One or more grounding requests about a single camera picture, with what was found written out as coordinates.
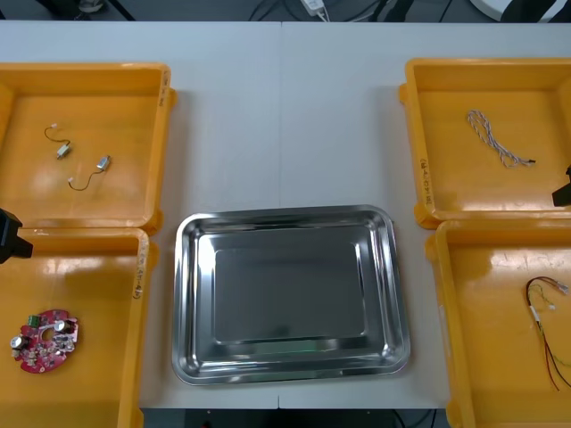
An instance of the table surface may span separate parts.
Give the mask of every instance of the table surface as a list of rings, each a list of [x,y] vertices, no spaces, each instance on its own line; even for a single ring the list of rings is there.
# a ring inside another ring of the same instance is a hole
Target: table surface
[[[2,62],[166,62],[172,112],[154,238],[141,407],[422,408],[449,398],[430,232],[416,200],[397,98],[413,57],[570,56],[571,27],[499,24],[17,22],[0,25]],[[173,251],[196,212],[372,204],[395,222],[411,335],[390,376],[193,387],[170,363]]]

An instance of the orange tray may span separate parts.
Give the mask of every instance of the orange tray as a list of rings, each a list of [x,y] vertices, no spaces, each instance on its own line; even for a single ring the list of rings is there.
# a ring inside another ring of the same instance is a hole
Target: orange tray
[[[433,263],[451,389],[453,427],[571,426],[571,389],[551,367],[525,301],[525,284],[550,276],[571,285],[571,221],[447,221],[426,243]],[[571,360],[571,295],[534,297],[553,352]],[[571,368],[559,366],[571,379]]]
[[[0,64],[0,207],[27,228],[141,227],[159,212],[170,107],[163,64]],[[71,152],[56,159],[69,139]],[[93,176],[111,155],[112,164]]]
[[[412,60],[405,105],[417,222],[448,219],[571,218],[551,193],[569,183],[571,60]],[[532,167],[505,168],[467,121],[490,120],[497,140]]]
[[[28,315],[68,310],[79,320],[76,350],[61,367],[29,374],[0,352],[0,426],[143,426],[138,389],[149,279],[158,253],[140,229],[21,230],[32,259],[0,267],[2,343]]]

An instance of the electronic component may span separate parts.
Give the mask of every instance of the electronic component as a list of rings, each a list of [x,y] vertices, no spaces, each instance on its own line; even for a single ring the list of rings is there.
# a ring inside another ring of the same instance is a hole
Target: electronic component
[[[38,328],[40,323],[40,317],[37,315],[30,315],[28,317],[28,326],[32,328]]]
[[[101,160],[97,164],[97,169],[105,171],[106,169],[109,168],[109,165],[111,165],[111,156],[107,155],[101,158]]]
[[[44,333],[50,329],[54,334],[47,339]],[[21,334],[10,341],[12,356],[21,361],[22,370],[43,374],[61,366],[75,350],[79,325],[65,310],[54,309],[30,315],[20,330]]]
[[[57,333],[69,333],[73,331],[73,324],[71,321],[60,319],[54,324],[54,331]]]
[[[86,190],[89,187],[89,183],[91,183],[91,177],[94,175],[97,175],[97,174],[102,174],[103,172],[105,172],[109,168],[110,165],[111,165],[111,156],[109,156],[109,155],[103,156],[101,158],[101,160],[99,161],[99,163],[97,164],[97,171],[91,173],[91,175],[87,179],[87,184],[85,185],[85,187],[81,187],[81,188],[74,187],[71,184],[71,182],[73,181],[73,177],[70,177],[68,179],[69,187],[73,190],[78,191],[78,192],[83,192],[84,190]]]
[[[64,144],[62,147],[60,147],[56,153],[56,158],[57,159],[61,159],[64,158],[68,155],[68,153],[71,151],[71,147],[70,144]]]
[[[10,347],[13,350],[22,350],[26,345],[28,345],[29,339],[21,335],[13,337],[10,341]]]
[[[44,135],[45,135],[46,138],[47,138],[48,140],[50,140],[50,141],[53,141],[53,142],[55,142],[55,143],[63,143],[63,146],[60,147],[60,148],[57,150],[57,152],[55,153],[56,159],[59,160],[59,159],[65,158],[68,154],[70,154],[70,152],[71,152],[71,146],[70,146],[71,141],[70,141],[70,140],[67,140],[67,139],[56,140],[55,138],[52,138],[52,137],[50,137],[50,136],[47,134],[47,131],[48,131],[49,129],[56,129],[56,128],[57,128],[57,123],[53,123],[50,127],[44,129]]]

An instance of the red circuit board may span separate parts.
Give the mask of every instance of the red circuit board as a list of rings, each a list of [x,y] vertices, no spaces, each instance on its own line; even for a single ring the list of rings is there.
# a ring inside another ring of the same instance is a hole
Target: red circuit board
[[[18,352],[18,356],[14,356],[16,361],[22,362],[22,370],[33,374],[50,372],[61,366],[67,359],[67,354],[75,350],[75,343],[78,341],[78,320],[70,318],[67,311],[47,310],[38,316],[38,328],[29,325],[21,327],[21,335],[29,338],[29,342]],[[57,333],[54,323],[60,320],[70,322],[72,331]]]

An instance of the cable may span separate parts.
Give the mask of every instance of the cable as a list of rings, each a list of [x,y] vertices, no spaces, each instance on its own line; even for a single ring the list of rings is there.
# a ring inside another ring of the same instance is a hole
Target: cable
[[[468,123],[472,126],[472,128],[475,130],[483,142],[488,144],[500,154],[501,163],[504,167],[513,168],[518,164],[529,167],[535,163],[535,160],[533,159],[523,159],[519,156],[516,156],[514,153],[506,149],[503,145],[498,143],[498,140],[496,140],[493,136],[492,124],[490,123],[490,120],[488,120],[481,111],[470,110],[468,112]],[[485,135],[480,132],[480,129],[485,131]]]
[[[280,1],[276,0],[270,7],[269,9],[260,17],[258,18],[256,21],[263,21],[263,19],[265,17],[267,17],[270,13],[274,12],[280,5]]]
[[[52,125],[51,127],[48,127],[48,128],[46,128],[46,129],[44,129],[44,135],[46,136],[46,138],[47,138],[48,140],[53,141],[54,143],[71,144],[71,141],[70,141],[70,140],[66,140],[66,139],[56,140],[55,138],[50,137],[50,136],[47,134],[47,130],[48,130],[48,129],[55,129],[55,126]]]
[[[366,11],[368,11],[371,7],[373,7],[375,4],[377,4],[378,2],[380,2],[380,0],[375,0],[373,3],[369,4],[365,9],[361,10],[359,13],[355,13],[353,16],[347,18],[346,20],[344,20],[343,22],[354,22],[354,20],[357,20],[357,18],[359,18],[357,21],[363,20],[365,18],[368,18],[368,16],[363,16],[362,18],[360,18],[360,16],[365,13]]]
[[[440,15],[440,20],[438,20],[438,22],[442,22],[444,19],[444,15],[448,12],[448,8],[450,7],[450,5],[452,4],[452,0],[448,0],[448,4],[446,5],[446,7],[444,8],[444,12],[442,15]]]
[[[434,413],[432,414],[432,422],[430,423],[430,428],[434,428],[434,422],[436,422],[436,409],[434,409]]]
[[[404,421],[402,420],[401,415],[399,415],[399,412],[397,412],[394,409],[392,410],[392,412],[394,413],[394,416],[396,417],[397,421],[399,421],[401,428],[407,428],[407,425],[404,424]]]
[[[369,22],[377,22],[378,15],[383,11],[383,9],[385,8],[387,3],[388,3],[388,0],[380,0],[378,2],[377,8],[373,12],[373,14],[368,18],[368,21]]]
[[[250,18],[248,18],[249,21],[251,21],[253,19],[253,15],[256,14],[257,11],[260,10],[260,8],[267,3],[268,0],[261,0],[258,4],[256,4],[256,7],[253,8],[252,13],[250,14]]]
[[[297,16],[294,11],[292,11],[292,8],[289,7],[289,4],[287,3],[287,0],[281,0],[282,5],[284,6],[284,9],[287,11],[287,13],[290,14],[290,16],[292,18],[294,18],[296,21],[303,21],[302,18],[300,18],[299,16]]]
[[[430,413],[432,412],[431,409],[428,409],[426,411],[426,413],[424,413],[424,415],[418,419],[414,424],[412,424],[411,426],[409,426],[409,428],[417,428],[417,426],[419,426],[420,424],[422,424],[423,422],[425,422],[425,420],[430,416]]]
[[[550,278],[548,276],[536,276],[535,278],[532,278],[529,281],[527,281],[527,283],[525,284],[525,303],[527,303],[527,306],[529,306],[529,309],[531,309],[532,314],[534,316],[535,324],[537,325],[537,329],[539,330],[539,334],[543,339],[543,347],[545,348],[545,364],[547,366],[547,372],[549,374],[551,383],[553,384],[555,389],[557,391],[559,391],[559,387],[555,383],[555,380],[553,379],[553,375],[551,374],[550,361],[553,364],[553,367],[555,368],[555,371],[558,374],[559,379],[561,379],[569,388],[571,388],[571,383],[559,371],[558,362],[562,366],[571,366],[571,365],[563,362],[560,358],[557,358],[555,355],[553,355],[553,352],[551,351],[550,345],[547,342],[547,335],[545,334],[545,330],[543,329],[542,321],[539,317],[537,309],[535,309],[535,306],[532,304],[532,300],[531,300],[532,287],[536,286],[539,288],[539,293],[540,293],[540,296],[542,297],[542,300],[545,303],[549,303],[550,309],[555,309],[555,305],[545,297],[545,294],[543,292],[543,287],[539,284],[534,284],[534,281],[543,281],[544,283],[549,284],[554,288],[557,288],[560,292],[562,292],[564,294],[569,293],[569,288],[565,284],[561,283],[560,281],[553,279],[553,278]]]
[[[68,185],[70,186],[70,188],[72,188],[72,189],[75,190],[75,191],[83,192],[84,190],[86,190],[86,189],[89,187],[89,183],[91,183],[91,177],[94,176],[94,175],[96,175],[96,174],[101,174],[102,172],[104,172],[104,169],[102,169],[102,170],[100,170],[100,171],[92,172],[91,175],[89,176],[89,179],[87,180],[86,186],[85,186],[85,187],[82,187],[82,188],[80,188],[80,189],[78,189],[78,188],[76,188],[76,187],[73,187],[73,186],[71,185],[71,182],[73,181],[73,178],[70,178],[70,179],[68,180]]]

